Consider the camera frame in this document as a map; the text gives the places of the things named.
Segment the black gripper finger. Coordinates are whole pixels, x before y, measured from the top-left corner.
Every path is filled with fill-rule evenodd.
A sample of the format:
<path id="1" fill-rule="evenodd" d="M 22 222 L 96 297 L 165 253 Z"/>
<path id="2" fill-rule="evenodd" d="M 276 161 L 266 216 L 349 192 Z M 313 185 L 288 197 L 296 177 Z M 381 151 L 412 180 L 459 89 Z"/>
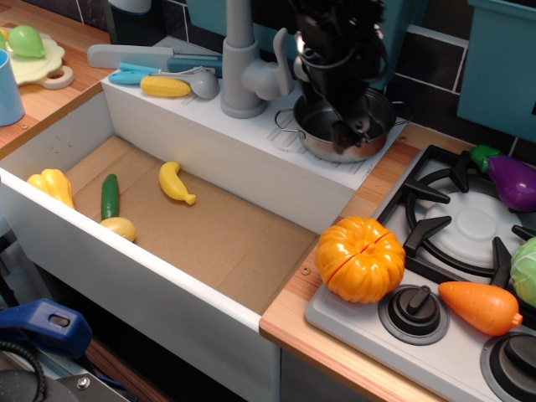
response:
<path id="1" fill-rule="evenodd" d="M 355 145 L 353 132 L 343 121 L 335 121 L 331 125 L 332 147 L 336 154 L 343 154 Z"/>
<path id="2" fill-rule="evenodd" d="M 369 116 L 362 120 L 355 121 L 354 124 L 354 143 L 357 147 L 371 142 L 369 131 L 372 127 L 372 120 Z"/>

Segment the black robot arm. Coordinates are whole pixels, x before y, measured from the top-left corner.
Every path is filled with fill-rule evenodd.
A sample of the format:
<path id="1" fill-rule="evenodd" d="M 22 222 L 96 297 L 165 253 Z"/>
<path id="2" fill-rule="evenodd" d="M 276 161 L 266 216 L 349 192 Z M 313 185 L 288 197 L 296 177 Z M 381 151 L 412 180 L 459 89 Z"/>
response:
<path id="1" fill-rule="evenodd" d="M 328 142 L 340 162 L 377 154 L 387 129 L 373 120 L 367 92 L 389 69 L 379 32 L 381 1 L 294 1 L 294 74 L 301 87 L 295 118 Z"/>

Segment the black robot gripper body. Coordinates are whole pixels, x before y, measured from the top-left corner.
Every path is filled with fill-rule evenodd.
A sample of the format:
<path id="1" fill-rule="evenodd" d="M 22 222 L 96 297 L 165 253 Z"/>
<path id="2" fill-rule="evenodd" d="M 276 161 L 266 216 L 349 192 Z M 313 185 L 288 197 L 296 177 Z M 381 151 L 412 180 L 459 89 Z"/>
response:
<path id="1" fill-rule="evenodd" d="M 365 92 L 384 77 L 388 57 L 378 23 L 358 18 L 299 16 L 298 55 L 312 89 L 348 126 L 367 126 Z"/>

